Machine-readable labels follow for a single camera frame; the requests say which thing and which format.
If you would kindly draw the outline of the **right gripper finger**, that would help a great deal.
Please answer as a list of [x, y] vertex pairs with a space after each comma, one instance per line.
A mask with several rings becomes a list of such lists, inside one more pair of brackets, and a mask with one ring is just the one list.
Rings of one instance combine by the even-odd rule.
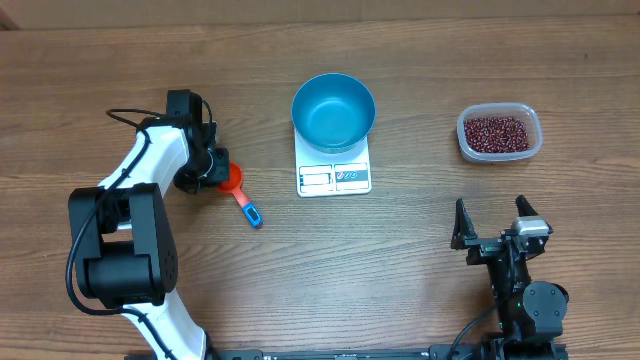
[[451, 237], [451, 248], [454, 250], [468, 249], [477, 244], [478, 236], [472, 221], [466, 211], [462, 198], [456, 200], [455, 223]]
[[518, 210], [518, 217], [521, 217], [521, 216], [540, 216], [534, 210], [534, 208], [531, 206], [531, 204], [528, 202], [528, 200], [523, 195], [519, 195], [516, 198], [515, 204], [516, 204], [516, 207], [517, 207], [517, 210]]

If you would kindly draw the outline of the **red measuring scoop blue handle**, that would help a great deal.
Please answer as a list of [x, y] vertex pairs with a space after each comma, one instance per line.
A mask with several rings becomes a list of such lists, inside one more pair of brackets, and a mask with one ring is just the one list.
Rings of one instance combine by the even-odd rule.
[[236, 163], [229, 164], [229, 179], [221, 182], [217, 186], [217, 190], [221, 193], [231, 194], [237, 204], [240, 206], [248, 223], [255, 229], [259, 229], [263, 225], [263, 217], [259, 213], [254, 203], [242, 190], [243, 173], [240, 166]]

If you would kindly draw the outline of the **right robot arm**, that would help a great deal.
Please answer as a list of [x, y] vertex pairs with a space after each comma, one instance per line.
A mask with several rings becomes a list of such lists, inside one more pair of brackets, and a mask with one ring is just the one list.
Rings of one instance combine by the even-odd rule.
[[[466, 263], [487, 267], [494, 304], [456, 336], [448, 359], [566, 359], [566, 347], [555, 339], [563, 334], [569, 303], [566, 289], [556, 283], [532, 281], [527, 262], [545, 252], [553, 228], [520, 195], [518, 216], [499, 236], [477, 235], [462, 199], [456, 201], [451, 248], [467, 252]], [[477, 345], [462, 339], [489, 315], [498, 316], [500, 331]]]

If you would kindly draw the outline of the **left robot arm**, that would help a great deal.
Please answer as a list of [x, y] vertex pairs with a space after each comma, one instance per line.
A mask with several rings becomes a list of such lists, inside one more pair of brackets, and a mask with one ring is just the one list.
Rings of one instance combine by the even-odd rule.
[[229, 180], [229, 153], [216, 145], [209, 104], [188, 89], [169, 91], [164, 113], [143, 114], [119, 167], [69, 197], [67, 295], [85, 314], [128, 319], [155, 359], [215, 359], [210, 336], [176, 289], [178, 255], [164, 196], [171, 186], [196, 194]]

